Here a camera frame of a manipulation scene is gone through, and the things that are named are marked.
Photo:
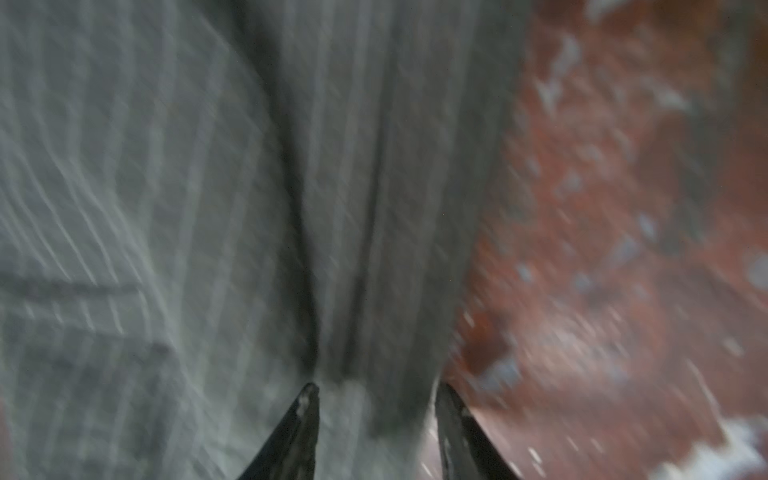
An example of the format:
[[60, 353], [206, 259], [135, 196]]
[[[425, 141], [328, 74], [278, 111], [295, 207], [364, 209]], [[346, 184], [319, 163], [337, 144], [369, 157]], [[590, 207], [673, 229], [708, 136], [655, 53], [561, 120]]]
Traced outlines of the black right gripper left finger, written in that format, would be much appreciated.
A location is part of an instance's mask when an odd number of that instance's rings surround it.
[[312, 480], [320, 426], [319, 387], [307, 383], [239, 480]]

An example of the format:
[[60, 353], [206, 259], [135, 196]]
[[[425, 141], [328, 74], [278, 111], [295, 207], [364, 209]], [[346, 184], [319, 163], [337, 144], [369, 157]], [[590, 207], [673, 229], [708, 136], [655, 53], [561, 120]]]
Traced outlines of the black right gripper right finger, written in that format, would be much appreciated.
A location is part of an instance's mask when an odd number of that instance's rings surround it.
[[519, 479], [451, 385], [438, 384], [434, 406], [444, 479]]

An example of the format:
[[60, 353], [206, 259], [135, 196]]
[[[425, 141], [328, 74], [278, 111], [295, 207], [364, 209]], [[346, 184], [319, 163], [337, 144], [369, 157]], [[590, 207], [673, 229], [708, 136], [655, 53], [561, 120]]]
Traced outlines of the dark grey striped shirt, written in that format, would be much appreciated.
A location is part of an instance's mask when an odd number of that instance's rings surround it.
[[5, 1], [1, 473], [412, 479], [529, 1]]

